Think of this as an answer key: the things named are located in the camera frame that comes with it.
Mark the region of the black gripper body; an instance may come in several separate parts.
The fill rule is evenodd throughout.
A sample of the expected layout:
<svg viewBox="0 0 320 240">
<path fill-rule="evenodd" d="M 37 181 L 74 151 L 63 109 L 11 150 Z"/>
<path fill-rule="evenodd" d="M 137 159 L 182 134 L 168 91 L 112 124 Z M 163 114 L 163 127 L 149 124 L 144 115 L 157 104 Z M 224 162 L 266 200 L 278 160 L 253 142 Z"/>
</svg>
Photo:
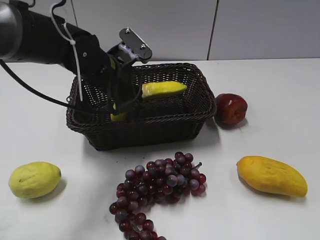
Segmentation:
<svg viewBox="0 0 320 240">
<path fill-rule="evenodd" d="M 75 39 L 80 74 L 85 81 L 107 95 L 109 86 L 118 82 L 129 83 L 129 73 L 108 51 L 104 51 L 95 35 L 82 35 Z"/>
</svg>

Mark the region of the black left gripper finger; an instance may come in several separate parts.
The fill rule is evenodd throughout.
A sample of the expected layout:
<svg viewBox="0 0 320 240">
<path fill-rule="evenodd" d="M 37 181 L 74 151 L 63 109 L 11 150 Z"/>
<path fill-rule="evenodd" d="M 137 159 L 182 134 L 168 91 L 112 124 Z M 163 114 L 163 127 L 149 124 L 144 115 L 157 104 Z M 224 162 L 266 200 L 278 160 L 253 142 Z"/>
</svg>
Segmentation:
<svg viewBox="0 0 320 240">
<path fill-rule="evenodd" d="M 115 113 L 131 111 L 139 102 L 142 94 L 142 84 L 118 82 L 115 87 Z"/>
</svg>

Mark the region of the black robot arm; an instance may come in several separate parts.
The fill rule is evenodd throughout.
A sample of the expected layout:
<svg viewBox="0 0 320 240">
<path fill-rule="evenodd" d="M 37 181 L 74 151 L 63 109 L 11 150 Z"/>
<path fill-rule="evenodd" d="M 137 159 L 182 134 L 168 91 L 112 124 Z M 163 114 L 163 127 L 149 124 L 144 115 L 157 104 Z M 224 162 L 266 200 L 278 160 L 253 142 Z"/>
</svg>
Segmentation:
<svg viewBox="0 0 320 240">
<path fill-rule="evenodd" d="M 107 112 L 131 112 L 142 100 L 142 83 L 131 79 L 133 64 L 147 62 L 152 51 L 130 28 L 119 32 L 120 43 L 109 51 L 100 47 L 98 38 L 54 13 L 65 1 L 54 3 L 49 16 L 31 11 L 21 0 L 0 4 L 0 64 L 22 87 L 51 103 L 71 108 L 66 102 L 49 97 L 25 83 L 7 65 L 8 61 L 60 65 L 77 79 L 80 102 L 85 99 L 84 85 L 90 84 L 107 96 Z"/>
</svg>

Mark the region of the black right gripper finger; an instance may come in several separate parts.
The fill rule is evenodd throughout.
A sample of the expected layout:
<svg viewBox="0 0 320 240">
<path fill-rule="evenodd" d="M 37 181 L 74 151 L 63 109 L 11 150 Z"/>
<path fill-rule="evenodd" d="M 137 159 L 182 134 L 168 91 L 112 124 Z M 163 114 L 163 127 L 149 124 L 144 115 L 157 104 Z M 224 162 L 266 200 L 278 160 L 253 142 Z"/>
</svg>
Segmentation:
<svg viewBox="0 0 320 240">
<path fill-rule="evenodd" d="M 107 97 L 108 97 L 108 107 L 109 107 L 110 113 L 113 114 L 114 116 L 117 116 L 119 114 L 119 111 L 117 109 L 117 104 L 119 100 L 118 87 L 109 86 L 107 89 Z"/>
</svg>

